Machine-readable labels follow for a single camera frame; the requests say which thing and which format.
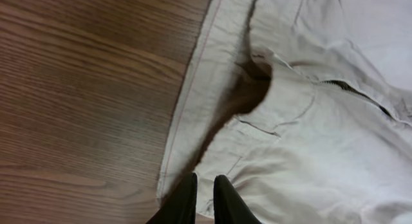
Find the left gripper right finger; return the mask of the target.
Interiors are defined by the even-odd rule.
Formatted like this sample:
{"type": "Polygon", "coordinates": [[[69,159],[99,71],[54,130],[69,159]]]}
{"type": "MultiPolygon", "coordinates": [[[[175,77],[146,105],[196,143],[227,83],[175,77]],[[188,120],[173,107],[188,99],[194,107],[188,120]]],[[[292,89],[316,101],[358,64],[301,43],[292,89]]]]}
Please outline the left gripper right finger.
{"type": "Polygon", "coordinates": [[[225,175],[214,180],[215,224],[261,224],[225,175]]]}

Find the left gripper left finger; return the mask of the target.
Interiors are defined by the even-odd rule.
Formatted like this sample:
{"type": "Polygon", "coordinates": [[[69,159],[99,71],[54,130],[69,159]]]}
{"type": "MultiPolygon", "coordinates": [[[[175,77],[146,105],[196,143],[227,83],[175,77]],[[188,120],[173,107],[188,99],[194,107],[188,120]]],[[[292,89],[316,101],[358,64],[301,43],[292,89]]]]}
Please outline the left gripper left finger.
{"type": "Polygon", "coordinates": [[[147,224],[195,224],[198,179],[185,175],[147,224]]]}

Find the beige shorts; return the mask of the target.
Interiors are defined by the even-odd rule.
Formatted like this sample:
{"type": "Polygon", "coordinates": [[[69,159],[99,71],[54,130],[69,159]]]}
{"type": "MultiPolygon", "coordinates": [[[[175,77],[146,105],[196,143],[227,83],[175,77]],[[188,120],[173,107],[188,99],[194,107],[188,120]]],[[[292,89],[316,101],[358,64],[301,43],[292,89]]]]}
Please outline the beige shorts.
{"type": "Polygon", "coordinates": [[[411,222],[411,0],[211,0],[160,168],[212,218],[225,175],[263,223],[411,222]]]}

